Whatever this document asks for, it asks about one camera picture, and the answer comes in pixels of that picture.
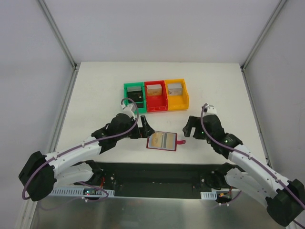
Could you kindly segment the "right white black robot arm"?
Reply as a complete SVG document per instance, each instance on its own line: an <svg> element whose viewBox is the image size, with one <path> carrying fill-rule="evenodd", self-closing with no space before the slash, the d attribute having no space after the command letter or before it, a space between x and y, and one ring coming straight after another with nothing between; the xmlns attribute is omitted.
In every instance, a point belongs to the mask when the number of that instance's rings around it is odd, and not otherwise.
<svg viewBox="0 0 305 229"><path fill-rule="evenodd" d="M213 150L230 162L214 176L219 188L233 186L261 203L269 216L283 227L289 226L305 209L305 186L289 180L255 158L242 141L225 132L216 114L190 116L183 128L185 137L195 129L195 139L206 140Z"/></svg>

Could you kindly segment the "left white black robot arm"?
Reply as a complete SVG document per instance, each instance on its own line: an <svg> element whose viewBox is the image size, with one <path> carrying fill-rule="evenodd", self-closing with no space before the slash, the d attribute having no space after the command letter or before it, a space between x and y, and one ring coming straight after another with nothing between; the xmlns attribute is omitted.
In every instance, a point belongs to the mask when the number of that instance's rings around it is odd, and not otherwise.
<svg viewBox="0 0 305 229"><path fill-rule="evenodd" d="M60 173L75 169L75 164L114 148L122 139L149 138L154 132L144 115L134 118L119 113L104 127L70 149L45 155L36 151L19 173L19 180L23 184L21 196L24 200L42 200L59 183Z"/></svg>

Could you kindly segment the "red leather card holder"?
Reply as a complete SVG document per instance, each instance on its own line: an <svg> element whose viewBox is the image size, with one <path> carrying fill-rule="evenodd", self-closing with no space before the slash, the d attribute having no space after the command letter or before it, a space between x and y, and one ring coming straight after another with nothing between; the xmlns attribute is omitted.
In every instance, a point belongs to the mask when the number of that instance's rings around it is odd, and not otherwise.
<svg viewBox="0 0 305 229"><path fill-rule="evenodd" d="M156 131L147 139L146 148L175 152L178 145L186 143L185 140L178 140L177 136L177 133Z"/></svg>

